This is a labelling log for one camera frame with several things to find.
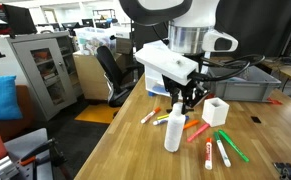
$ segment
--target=white bottle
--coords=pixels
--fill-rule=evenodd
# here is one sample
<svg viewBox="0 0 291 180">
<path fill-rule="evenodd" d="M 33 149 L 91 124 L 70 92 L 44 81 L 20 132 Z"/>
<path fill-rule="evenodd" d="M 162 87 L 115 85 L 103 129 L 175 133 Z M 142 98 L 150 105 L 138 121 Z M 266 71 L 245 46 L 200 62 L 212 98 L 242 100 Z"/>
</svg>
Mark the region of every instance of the white bottle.
<svg viewBox="0 0 291 180">
<path fill-rule="evenodd" d="M 164 147 L 169 152 L 176 152 L 181 141 L 185 123 L 185 115 L 181 114 L 182 106 L 180 102 L 175 103 L 168 117 Z"/>
</svg>

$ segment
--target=plastic bin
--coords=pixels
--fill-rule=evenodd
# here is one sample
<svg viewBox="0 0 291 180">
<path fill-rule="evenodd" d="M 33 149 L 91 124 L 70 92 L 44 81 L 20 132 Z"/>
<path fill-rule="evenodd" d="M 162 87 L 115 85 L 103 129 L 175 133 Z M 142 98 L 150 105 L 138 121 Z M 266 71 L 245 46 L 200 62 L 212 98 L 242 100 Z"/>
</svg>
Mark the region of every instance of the plastic bin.
<svg viewBox="0 0 291 180">
<path fill-rule="evenodd" d="M 209 68 L 212 77 L 234 72 L 233 69 Z M 218 82 L 208 82 L 211 92 L 223 100 L 267 102 L 272 90 L 281 82 L 261 69 L 252 66 L 238 77 Z"/>
<path fill-rule="evenodd" d="M 84 27 L 74 29 L 74 31 L 82 54 L 95 55 L 97 48 L 104 45 L 110 49 L 113 55 L 116 53 L 116 40 L 110 39 L 115 35 L 115 31 L 112 29 Z"/>
</svg>

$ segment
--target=gray bin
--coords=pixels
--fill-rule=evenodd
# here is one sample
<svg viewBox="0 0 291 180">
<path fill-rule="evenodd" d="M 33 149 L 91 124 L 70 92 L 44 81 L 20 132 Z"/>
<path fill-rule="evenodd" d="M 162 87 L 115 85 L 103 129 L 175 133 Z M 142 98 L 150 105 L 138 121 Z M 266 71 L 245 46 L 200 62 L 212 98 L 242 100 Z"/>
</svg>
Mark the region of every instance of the gray bin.
<svg viewBox="0 0 291 180">
<path fill-rule="evenodd" d="M 234 69 L 209 68 L 212 77 L 226 75 Z M 281 82 L 259 68 L 252 66 L 238 75 L 246 81 L 223 80 L 210 82 L 211 92 L 223 100 L 267 102 L 272 90 L 278 88 Z"/>
</svg>

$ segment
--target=marker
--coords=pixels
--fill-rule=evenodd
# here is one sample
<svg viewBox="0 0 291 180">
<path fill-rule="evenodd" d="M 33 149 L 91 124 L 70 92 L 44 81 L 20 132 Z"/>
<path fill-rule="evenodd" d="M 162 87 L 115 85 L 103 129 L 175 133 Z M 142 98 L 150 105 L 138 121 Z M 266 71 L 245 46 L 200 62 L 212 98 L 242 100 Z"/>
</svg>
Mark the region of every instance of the marker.
<svg viewBox="0 0 291 180">
<path fill-rule="evenodd" d="M 161 110 L 160 107 L 155 108 L 152 112 L 150 112 L 147 116 L 145 116 L 142 120 L 141 123 L 146 123 L 152 116 L 154 116 L 155 113 L 159 112 Z"/>
<path fill-rule="evenodd" d="M 187 129 L 187 128 L 190 128 L 190 127 L 192 127 L 192 126 L 194 126 L 195 124 L 198 124 L 198 123 L 199 123 L 199 120 L 193 120 L 193 121 L 185 124 L 184 127 L 183 127 L 183 130 Z"/>
<path fill-rule="evenodd" d="M 212 138 L 206 139 L 205 168 L 211 170 L 212 166 Z"/>
<path fill-rule="evenodd" d="M 218 130 L 218 132 L 224 137 L 224 139 L 232 146 L 232 148 L 235 149 L 235 151 L 243 158 L 245 162 L 249 162 L 249 159 L 243 154 L 243 152 L 238 149 L 238 147 L 234 144 L 234 142 L 231 140 L 231 138 L 223 131 L 223 130 Z"/>
<path fill-rule="evenodd" d="M 193 135 L 191 135 L 189 138 L 187 138 L 187 142 L 191 142 L 196 136 L 198 136 L 200 133 L 202 133 L 208 127 L 209 127 L 209 124 L 205 123 Z"/>
<path fill-rule="evenodd" d="M 169 114 L 165 114 L 163 116 L 158 116 L 157 120 L 168 118 Z"/>
<path fill-rule="evenodd" d="M 216 131 L 214 132 L 214 137 L 216 139 L 216 143 L 217 143 L 219 152 L 221 153 L 221 156 L 223 158 L 225 166 L 226 167 L 231 167 L 231 162 L 229 161 L 229 158 L 228 158 L 228 156 L 226 154 L 226 151 L 225 151 L 225 148 L 223 146 L 223 143 L 222 143 L 221 139 L 219 138 L 218 133 Z"/>
<path fill-rule="evenodd" d="M 187 121 L 189 119 L 189 116 L 185 116 L 185 118 L 186 118 L 185 121 Z M 168 122 L 168 118 L 154 121 L 153 124 L 154 124 L 154 126 L 156 126 L 156 125 L 159 125 L 159 124 L 164 124 L 166 122 Z"/>
</svg>

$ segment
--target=cabinet door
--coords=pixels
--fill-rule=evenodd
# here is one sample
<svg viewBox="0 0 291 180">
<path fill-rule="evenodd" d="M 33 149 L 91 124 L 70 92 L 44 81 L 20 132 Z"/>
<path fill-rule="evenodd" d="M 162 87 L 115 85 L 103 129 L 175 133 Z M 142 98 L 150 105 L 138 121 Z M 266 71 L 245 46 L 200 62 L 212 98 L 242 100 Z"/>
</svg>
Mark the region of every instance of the cabinet door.
<svg viewBox="0 0 291 180">
<path fill-rule="evenodd" d="M 13 46 L 48 116 L 76 101 L 55 39 L 19 42 Z"/>
</svg>

